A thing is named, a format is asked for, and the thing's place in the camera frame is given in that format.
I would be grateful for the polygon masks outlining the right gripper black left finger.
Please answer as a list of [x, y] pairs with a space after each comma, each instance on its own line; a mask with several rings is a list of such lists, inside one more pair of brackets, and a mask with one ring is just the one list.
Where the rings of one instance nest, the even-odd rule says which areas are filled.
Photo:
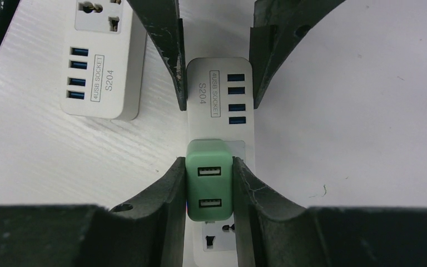
[[112, 209], [0, 206], [0, 266], [181, 266], [185, 159]]

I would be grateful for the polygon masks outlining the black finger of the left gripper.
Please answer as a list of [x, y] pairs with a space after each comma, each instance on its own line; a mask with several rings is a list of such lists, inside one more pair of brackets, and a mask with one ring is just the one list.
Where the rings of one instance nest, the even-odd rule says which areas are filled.
[[250, 28], [254, 108], [290, 53], [309, 30], [344, 0], [260, 0], [254, 3]]
[[179, 1], [128, 0], [127, 2], [147, 31], [172, 78], [180, 110], [186, 111], [187, 72]]

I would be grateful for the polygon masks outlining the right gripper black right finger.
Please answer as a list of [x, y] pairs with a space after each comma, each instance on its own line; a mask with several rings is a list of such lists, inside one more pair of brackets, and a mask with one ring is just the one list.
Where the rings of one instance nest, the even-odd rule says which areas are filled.
[[427, 266], [427, 208], [302, 207], [233, 160], [239, 266]]

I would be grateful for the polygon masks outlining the long white power strip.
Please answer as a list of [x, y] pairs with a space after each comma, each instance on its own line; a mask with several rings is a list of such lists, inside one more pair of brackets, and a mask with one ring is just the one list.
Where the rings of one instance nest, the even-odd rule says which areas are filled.
[[131, 121], [140, 105], [147, 33], [127, 1], [61, 1], [62, 89], [69, 115]]

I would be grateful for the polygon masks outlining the small white power strip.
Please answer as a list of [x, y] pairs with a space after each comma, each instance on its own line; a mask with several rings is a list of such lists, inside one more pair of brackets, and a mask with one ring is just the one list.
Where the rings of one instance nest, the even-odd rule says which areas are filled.
[[[188, 140], [220, 139], [234, 159], [255, 166], [252, 67], [242, 57], [196, 58], [187, 66]], [[195, 266], [237, 266], [233, 214], [223, 221], [193, 221], [187, 252]]]

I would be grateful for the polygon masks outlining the green plug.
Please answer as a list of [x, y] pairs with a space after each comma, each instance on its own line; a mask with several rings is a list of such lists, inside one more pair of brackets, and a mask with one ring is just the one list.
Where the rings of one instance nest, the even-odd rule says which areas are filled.
[[185, 158], [187, 213], [193, 221], [223, 221], [233, 213], [233, 155], [220, 139], [192, 140]]

